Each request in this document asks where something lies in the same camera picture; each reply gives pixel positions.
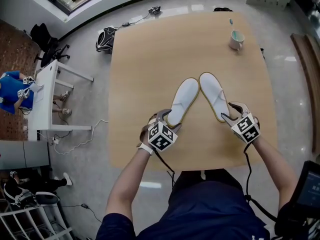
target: table leg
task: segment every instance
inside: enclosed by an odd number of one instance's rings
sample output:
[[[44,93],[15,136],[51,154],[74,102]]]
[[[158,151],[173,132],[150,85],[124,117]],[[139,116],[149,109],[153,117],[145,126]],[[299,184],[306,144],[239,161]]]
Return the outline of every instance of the table leg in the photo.
[[[61,86],[69,87],[69,88],[71,88],[71,89],[74,89],[74,88],[75,88],[75,86],[74,86],[73,84],[70,84],[70,83],[61,81],[61,80],[59,80],[59,79],[56,79],[56,80],[55,80],[55,83],[58,84],[58,85],[61,85]]]
[[[71,67],[69,67],[69,66],[67,66],[67,65],[65,65],[65,64],[63,64],[63,63],[61,63],[61,62],[57,62],[57,65],[58,65],[59,68],[62,68],[62,69],[64,69],[65,71],[67,71],[67,72],[69,72],[69,73],[71,73],[71,74],[74,74],[74,75],[76,75],[76,76],[78,76],[78,77],[80,77],[80,78],[87,79],[87,80],[89,80],[89,81],[91,81],[91,82],[94,81],[94,78],[93,78],[93,77],[88,76],[88,75],[85,75],[85,74],[82,74],[82,73],[79,73],[79,72],[77,72],[76,70],[74,70],[73,68],[71,68]]]
[[[56,131],[90,130],[91,131],[92,126],[52,124],[49,130],[56,130]]]

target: mug handle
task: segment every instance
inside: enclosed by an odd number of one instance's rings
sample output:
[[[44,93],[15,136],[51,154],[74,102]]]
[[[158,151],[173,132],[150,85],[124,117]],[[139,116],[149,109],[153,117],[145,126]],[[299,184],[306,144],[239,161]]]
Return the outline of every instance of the mug handle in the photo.
[[[238,51],[240,51],[242,49],[242,43],[238,43],[238,44],[239,44]]]

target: gray floor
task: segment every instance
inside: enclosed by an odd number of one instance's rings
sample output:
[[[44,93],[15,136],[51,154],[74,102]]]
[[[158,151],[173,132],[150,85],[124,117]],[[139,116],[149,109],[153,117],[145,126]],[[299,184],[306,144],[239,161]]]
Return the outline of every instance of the gray floor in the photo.
[[[100,119],[108,120],[108,85],[111,56],[98,53],[95,43],[98,31],[104,27],[120,26],[133,18],[145,16],[149,8],[161,6],[162,17],[178,14],[211,12],[215,7],[228,7],[243,16],[250,23],[256,39],[264,48],[276,106],[278,126],[278,147],[288,162],[300,173],[303,162],[311,158],[312,119],[306,80],[301,70],[295,48],[290,40],[291,33],[302,29],[290,9],[275,11],[263,7],[252,7],[243,0],[146,0],[109,13],[82,27],[64,42],[70,45],[71,56],[65,63],[94,77],[94,82],[76,78],[65,72],[61,80],[74,83],[75,88],[65,107],[72,108],[69,124],[94,125]],[[66,152],[73,146],[90,138],[90,132],[73,131],[61,140],[56,149]],[[73,180],[72,187],[58,189],[65,206],[86,203],[99,219],[104,210],[110,190],[120,170],[112,168],[108,156],[108,125],[101,122],[95,130],[94,139],[70,154],[60,155],[50,147],[54,175],[68,172]],[[252,167],[249,184],[250,194],[267,210],[277,214],[278,194],[264,164]],[[228,171],[245,186],[248,167],[230,168]],[[157,222],[168,207],[171,180],[166,172],[146,172],[142,181],[159,183],[160,188],[140,187],[133,203],[134,228],[138,234],[144,228]],[[270,221],[255,207],[256,214],[266,223]],[[100,223],[93,214],[82,207],[66,207],[65,215],[76,236],[94,238]]]

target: slipper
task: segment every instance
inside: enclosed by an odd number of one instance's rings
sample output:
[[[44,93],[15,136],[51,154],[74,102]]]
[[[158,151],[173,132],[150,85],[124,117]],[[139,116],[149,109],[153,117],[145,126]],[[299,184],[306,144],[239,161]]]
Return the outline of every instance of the slipper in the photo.
[[[199,93],[199,83],[195,78],[188,78],[182,82],[174,96],[167,123],[173,127],[181,123],[188,109]]]
[[[200,88],[209,102],[216,119],[224,123],[225,120],[222,118],[221,113],[225,113],[227,116],[230,115],[228,104],[226,101],[224,90],[222,89],[218,79],[208,72],[202,73],[199,77]]]

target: white mug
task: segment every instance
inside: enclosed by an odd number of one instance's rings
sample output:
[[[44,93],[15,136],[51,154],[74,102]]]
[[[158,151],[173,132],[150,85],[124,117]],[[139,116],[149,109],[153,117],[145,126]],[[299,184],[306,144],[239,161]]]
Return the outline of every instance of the white mug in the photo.
[[[231,37],[230,37],[230,41],[229,41],[229,46],[237,51],[240,51],[242,49],[242,47],[244,46],[244,41],[245,41],[245,35],[242,34],[240,31],[238,30],[233,30],[231,32]]]

